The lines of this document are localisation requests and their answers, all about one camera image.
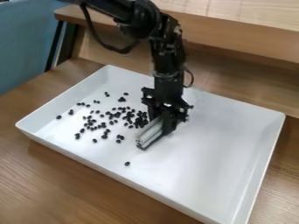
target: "small black pellet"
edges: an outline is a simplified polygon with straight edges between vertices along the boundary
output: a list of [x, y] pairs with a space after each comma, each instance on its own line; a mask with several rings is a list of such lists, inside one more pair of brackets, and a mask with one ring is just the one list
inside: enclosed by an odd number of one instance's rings
[[121, 97], [120, 99], [118, 99], [118, 102], [125, 102], [125, 101], [126, 101], [126, 99], [123, 98], [123, 97]]

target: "wall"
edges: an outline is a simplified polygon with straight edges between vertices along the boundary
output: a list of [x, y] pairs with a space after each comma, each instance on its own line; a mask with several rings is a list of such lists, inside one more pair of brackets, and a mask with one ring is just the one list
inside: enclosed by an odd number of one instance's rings
[[0, 3], [0, 94], [45, 69], [57, 21], [55, 0]]

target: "black cable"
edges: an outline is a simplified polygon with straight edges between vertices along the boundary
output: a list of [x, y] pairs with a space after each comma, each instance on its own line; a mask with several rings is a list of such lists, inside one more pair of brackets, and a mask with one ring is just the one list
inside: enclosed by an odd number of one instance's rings
[[190, 87], [193, 85], [193, 82], [194, 82], [194, 74], [193, 74], [193, 73], [189, 70], [189, 68], [186, 67], [186, 66], [184, 66], [184, 70], [185, 70], [188, 74], [190, 74], [190, 76], [191, 76], [191, 82], [189, 83], [188, 86], [184, 85], [184, 87], [185, 87], [185, 88], [190, 88]]
[[106, 43], [104, 43], [100, 37], [98, 36], [96, 30], [94, 29], [94, 25], [93, 25], [93, 22], [90, 18], [90, 15], [89, 15], [89, 12], [87, 10], [87, 7], [84, 3], [81, 3], [80, 4], [80, 7], [83, 11], [83, 14], [85, 16], [85, 19], [87, 21], [87, 24], [89, 26], [89, 29], [92, 33], [92, 35], [94, 36], [94, 39], [101, 45], [103, 46], [104, 48], [110, 50], [110, 51], [113, 51], [113, 52], [116, 52], [116, 53], [120, 53], [120, 54], [126, 54], [126, 53], [129, 53], [130, 51], [133, 50], [133, 48], [135, 48], [140, 42], [138, 40], [135, 40], [133, 43], [131, 43], [130, 45], [124, 47], [124, 48], [117, 48], [115, 46], [112, 46], [112, 45], [108, 45]]

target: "white tray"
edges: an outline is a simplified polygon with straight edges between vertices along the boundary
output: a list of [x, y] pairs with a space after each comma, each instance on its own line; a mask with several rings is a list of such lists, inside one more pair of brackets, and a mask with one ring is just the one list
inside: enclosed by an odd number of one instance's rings
[[[197, 89], [184, 98], [195, 105], [190, 121], [147, 151], [135, 147], [135, 129], [117, 125], [109, 140], [93, 143], [102, 130], [74, 133], [90, 110], [140, 103], [141, 88], [151, 86], [149, 76], [105, 66], [17, 123], [29, 138], [125, 185], [174, 207], [204, 223], [247, 223], [261, 187], [285, 115]], [[117, 99], [128, 92], [127, 102]], [[74, 106], [90, 102], [91, 108]], [[75, 115], [67, 114], [74, 109]], [[126, 140], [115, 142], [121, 134]]]

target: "robotic arm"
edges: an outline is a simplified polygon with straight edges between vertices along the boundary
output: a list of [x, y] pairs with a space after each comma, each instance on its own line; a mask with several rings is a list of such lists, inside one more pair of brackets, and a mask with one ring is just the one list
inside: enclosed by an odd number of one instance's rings
[[[184, 66], [185, 53], [181, 27], [175, 18], [162, 13], [150, 0], [75, 0], [74, 2], [81, 7], [94, 38], [108, 50], [129, 53], [138, 45], [140, 39], [149, 41], [154, 64], [155, 87], [142, 89], [142, 103], [148, 107], [151, 122], [136, 138], [137, 147], [145, 150], [161, 137], [176, 130], [180, 122], [186, 122], [188, 110], [192, 109], [192, 106], [182, 99], [185, 87], [184, 71], [188, 73], [190, 71]], [[101, 41], [87, 7], [112, 17], [121, 31], [129, 35], [134, 42], [119, 49]]]

